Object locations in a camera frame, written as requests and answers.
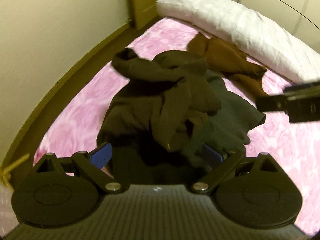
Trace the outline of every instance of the dark clothing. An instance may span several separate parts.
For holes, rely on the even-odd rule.
[[[150,62],[126,49],[112,65],[130,82],[113,98],[97,143],[111,142],[112,172],[125,185],[191,184],[211,169],[204,143],[245,155],[247,132],[264,123],[199,55],[166,51]]]
[[[125,49],[112,65],[130,82],[112,99],[98,145],[148,131],[167,151],[178,151],[221,108],[206,81],[207,62],[197,54],[170,50],[148,61]]]

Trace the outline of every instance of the yellow string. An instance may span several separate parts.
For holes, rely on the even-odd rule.
[[[9,180],[10,180],[10,172],[15,169],[16,167],[18,167],[21,163],[25,162],[27,159],[29,159],[30,154],[27,153],[23,156],[21,156],[18,160],[16,160],[15,162],[11,163],[8,167],[4,168],[3,170],[0,169],[0,179],[2,181],[2,183],[10,188],[11,190],[13,190],[12,185],[10,184]]]

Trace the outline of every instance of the circular pad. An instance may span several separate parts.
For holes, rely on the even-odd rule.
[[[60,227],[87,217],[99,194],[90,182],[65,174],[41,172],[22,182],[12,195],[12,208],[20,222]]]
[[[301,193],[286,174],[265,171],[225,182],[215,201],[231,220],[260,229],[293,222],[302,207]]]

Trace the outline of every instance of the brown scarf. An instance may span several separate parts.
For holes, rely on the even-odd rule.
[[[234,45],[216,37],[208,39],[202,33],[198,33],[189,42],[187,49],[204,56],[210,70],[220,71],[252,100],[268,96],[263,91],[261,83],[267,69],[248,62],[246,54]]]

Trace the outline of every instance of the brown cloth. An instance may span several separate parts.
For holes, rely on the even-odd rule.
[[[211,71],[220,71],[239,89],[254,101],[258,97],[268,96],[262,89],[262,77],[267,69],[247,61],[245,53],[234,45],[212,37],[206,38],[198,33],[187,45],[189,52],[204,56]]]
[[[207,61],[202,56],[169,50],[148,61],[124,49],[111,64],[130,81],[112,99],[98,145],[148,131],[168,152],[175,152],[201,130],[208,114],[221,108],[207,83]]]

